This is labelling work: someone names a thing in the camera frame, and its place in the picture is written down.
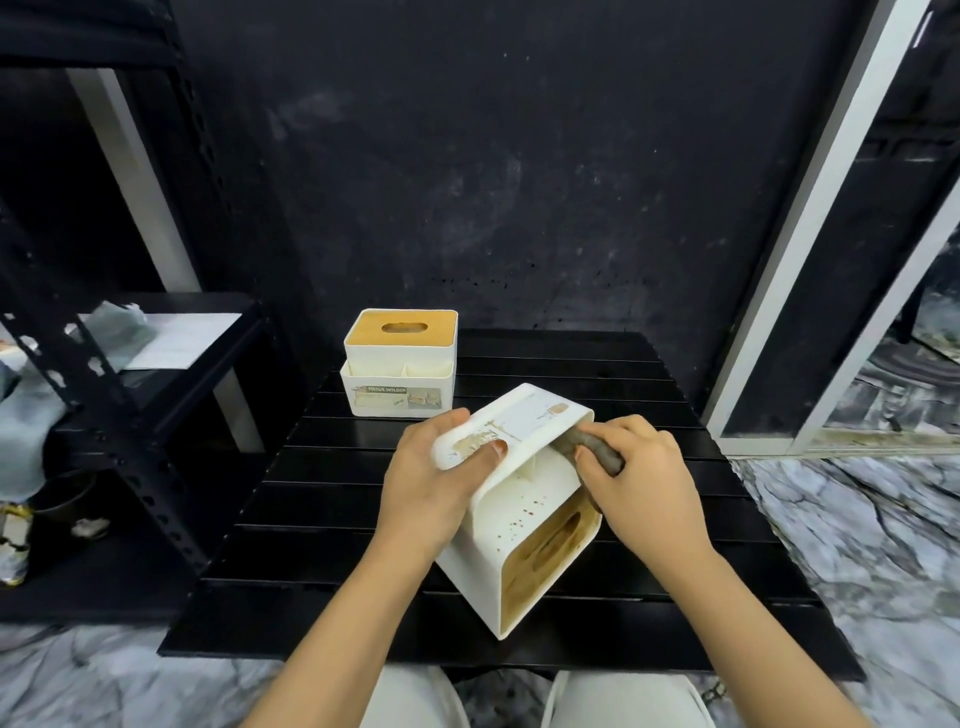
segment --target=black wall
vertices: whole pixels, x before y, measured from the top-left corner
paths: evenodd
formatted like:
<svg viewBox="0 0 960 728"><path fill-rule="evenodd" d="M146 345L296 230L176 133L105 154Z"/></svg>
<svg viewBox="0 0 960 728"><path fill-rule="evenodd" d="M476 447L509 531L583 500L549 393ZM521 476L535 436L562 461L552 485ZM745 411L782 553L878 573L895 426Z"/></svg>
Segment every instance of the black wall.
<svg viewBox="0 0 960 728"><path fill-rule="evenodd" d="M0 69L0 197L61 286L162 290L61 70Z"/></svg>
<svg viewBox="0 0 960 728"><path fill-rule="evenodd" d="M371 305L638 330L699 399L866 5L176 1L248 236L218 285L304 351Z"/></svg>

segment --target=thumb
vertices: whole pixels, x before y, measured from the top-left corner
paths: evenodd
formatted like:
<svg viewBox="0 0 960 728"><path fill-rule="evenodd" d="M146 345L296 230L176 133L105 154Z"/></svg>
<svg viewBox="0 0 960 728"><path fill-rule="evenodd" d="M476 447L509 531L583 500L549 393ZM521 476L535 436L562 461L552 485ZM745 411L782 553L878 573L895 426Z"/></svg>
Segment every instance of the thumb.
<svg viewBox="0 0 960 728"><path fill-rule="evenodd" d="M468 497L472 496L506 454L507 444L503 440L493 440L456 468L446 471L445 475L453 480Z"/></svg>
<svg viewBox="0 0 960 728"><path fill-rule="evenodd" d="M590 448L578 445L573 457L577 462L577 474L580 479L584 481L593 499L602 504L605 494L613 485L613 478L607 475L607 471L600 465Z"/></svg>

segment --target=left hand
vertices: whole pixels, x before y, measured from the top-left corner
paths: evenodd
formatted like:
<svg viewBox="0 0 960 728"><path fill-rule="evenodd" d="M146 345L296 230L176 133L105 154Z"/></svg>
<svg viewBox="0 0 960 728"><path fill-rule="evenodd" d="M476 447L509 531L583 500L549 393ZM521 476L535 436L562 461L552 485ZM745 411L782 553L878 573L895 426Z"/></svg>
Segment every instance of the left hand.
<svg viewBox="0 0 960 728"><path fill-rule="evenodd" d="M507 454L507 444L494 440L455 468L434 465L430 450L436 439L469 416L466 409L454 409L407 427L383 480L373 540L401 549L424 571L456 534L470 497Z"/></svg>

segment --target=oval opening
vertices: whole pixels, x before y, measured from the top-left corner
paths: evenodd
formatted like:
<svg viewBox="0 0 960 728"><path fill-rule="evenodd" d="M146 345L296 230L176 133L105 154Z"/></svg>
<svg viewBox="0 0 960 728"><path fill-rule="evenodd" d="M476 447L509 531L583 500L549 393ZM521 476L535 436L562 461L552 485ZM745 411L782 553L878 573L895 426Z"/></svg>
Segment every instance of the oval opening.
<svg viewBox="0 0 960 728"><path fill-rule="evenodd" d="M573 536L573 532L577 530L577 525L580 523L580 511L574 513L570 518L566 520L566 523L562 525L550 539L540 547L540 550L537 552L537 555L534 557L534 571L539 571L550 559L552 559L564 544Z"/></svg>
<svg viewBox="0 0 960 728"><path fill-rule="evenodd" d="M421 333L426 331L426 324L384 324L380 330L384 333Z"/></svg>

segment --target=finger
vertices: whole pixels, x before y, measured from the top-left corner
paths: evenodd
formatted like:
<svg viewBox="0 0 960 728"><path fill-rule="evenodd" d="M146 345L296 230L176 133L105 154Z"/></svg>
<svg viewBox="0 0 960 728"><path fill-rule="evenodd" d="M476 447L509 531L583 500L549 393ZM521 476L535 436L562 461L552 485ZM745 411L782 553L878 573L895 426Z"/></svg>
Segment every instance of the finger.
<svg viewBox="0 0 960 728"><path fill-rule="evenodd" d="M672 432L668 432L665 429L657 431L657 436L664 442L666 445L677 452L680 451L680 446L677 445L677 438L673 436Z"/></svg>
<svg viewBox="0 0 960 728"><path fill-rule="evenodd" d="M503 440L493 440L456 468L444 471L443 478L453 482L467 497L470 497L483 485L483 481L490 476L506 454L507 444Z"/></svg>
<svg viewBox="0 0 960 728"><path fill-rule="evenodd" d="M431 417L429 420L424 420L416 425L410 425L403 430L400 442L396 446L399 448L408 442L431 446L438 437L445 432L449 432L457 425L462 425L469 417L470 411L466 407L460 407L444 412L442 415Z"/></svg>
<svg viewBox="0 0 960 728"><path fill-rule="evenodd" d="M643 417L639 415L627 415L626 417L618 417L615 420L610 420L608 425L613 425L614 427L622 427L623 429L629 429L634 435L639 437L656 437L657 429L648 423Z"/></svg>
<svg viewBox="0 0 960 728"><path fill-rule="evenodd" d="M607 445L623 455L624 459L633 455L640 446L636 435L623 427L616 427L610 423L582 423L577 426L584 432L606 441Z"/></svg>
<svg viewBox="0 0 960 728"><path fill-rule="evenodd" d="M577 474L584 481L590 495L602 508L607 492L615 485L613 478L607 475L607 471L597 461L596 455L590 451L590 448L578 445L573 452L573 457L577 462Z"/></svg>

